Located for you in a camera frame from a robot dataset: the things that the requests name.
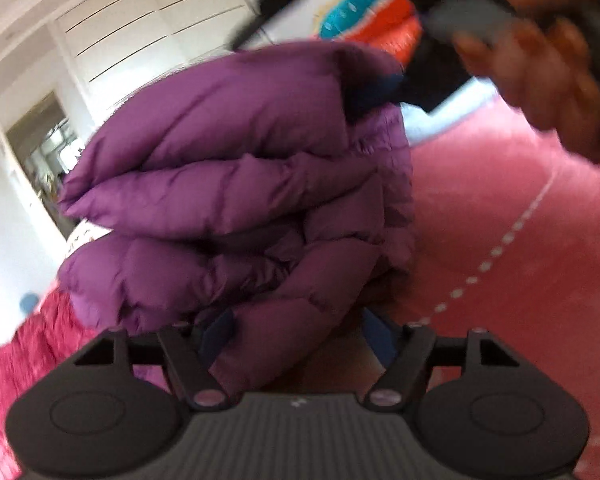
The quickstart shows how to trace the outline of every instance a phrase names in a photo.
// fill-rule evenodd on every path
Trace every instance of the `folded jacket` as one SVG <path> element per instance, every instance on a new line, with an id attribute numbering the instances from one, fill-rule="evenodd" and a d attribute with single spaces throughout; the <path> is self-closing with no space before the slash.
<path id="1" fill-rule="evenodd" d="M 90 328 L 130 333 L 232 308 L 212 366 L 230 393 L 315 349 L 372 277 L 413 254 L 400 109 L 350 124 L 343 94 L 400 67 L 305 42 L 193 66 L 120 107 L 65 180 L 65 214 L 113 231 L 62 265 Z"/>

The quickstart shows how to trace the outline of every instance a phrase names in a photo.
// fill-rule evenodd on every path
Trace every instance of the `red carpet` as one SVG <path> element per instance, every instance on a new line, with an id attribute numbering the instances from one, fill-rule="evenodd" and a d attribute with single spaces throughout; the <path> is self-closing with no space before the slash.
<path id="1" fill-rule="evenodd" d="M 485 327 L 525 355 L 586 408 L 577 473 L 600 479 L 600 168 L 500 101 L 413 159 L 419 257 L 393 318 L 430 320 L 441 335 Z M 377 373 L 349 336 L 319 351 L 301 383 L 361 391 Z"/>

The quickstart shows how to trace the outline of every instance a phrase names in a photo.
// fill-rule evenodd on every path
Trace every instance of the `ribbed plastic surface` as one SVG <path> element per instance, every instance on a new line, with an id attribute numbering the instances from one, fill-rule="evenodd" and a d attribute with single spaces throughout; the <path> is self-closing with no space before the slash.
<path id="1" fill-rule="evenodd" d="M 27 474 L 23 480 L 43 477 Z M 437 463 L 397 415 L 352 395 L 248 394 L 196 416 L 154 462 L 115 480 L 462 480 Z"/>

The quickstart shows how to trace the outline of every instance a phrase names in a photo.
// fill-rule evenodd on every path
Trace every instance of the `doorway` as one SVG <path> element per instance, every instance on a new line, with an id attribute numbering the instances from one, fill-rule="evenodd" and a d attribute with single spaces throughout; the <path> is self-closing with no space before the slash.
<path id="1" fill-rule="evenodd" d="M 77 164 L 84 142 L 55 95 L 49 94 L 6 134 L 31 187 L 64 238 L 76 222 L 58 209 L 62 181 Z"/>

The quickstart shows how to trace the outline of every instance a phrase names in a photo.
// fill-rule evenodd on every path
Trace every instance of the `screw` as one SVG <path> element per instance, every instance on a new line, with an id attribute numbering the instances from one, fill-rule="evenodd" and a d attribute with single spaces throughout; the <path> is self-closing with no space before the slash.
<path id="1" fill-rule="evenodd" d="M 304 406 L 307 403 L 308 401 L 306 399 L 303 399 L 302 397 L 298 397 L 297 399 L 291 401 L 291 405 L 294 408 L 302 408 L 302 406 Z"/>
<path id="2" fill-rule="evenodd" d="M 200 408 L 215 408 L 226 400 L 226 395 L 220 390 L 200 390 L 193 397 Z"/>
<path id="3" fill-rule="evenodd" d="M 372 404 L 380 408 L 390 408 L 402 402 L 402 396 L 395 390 L 375 390 L 369 395 Z"/>

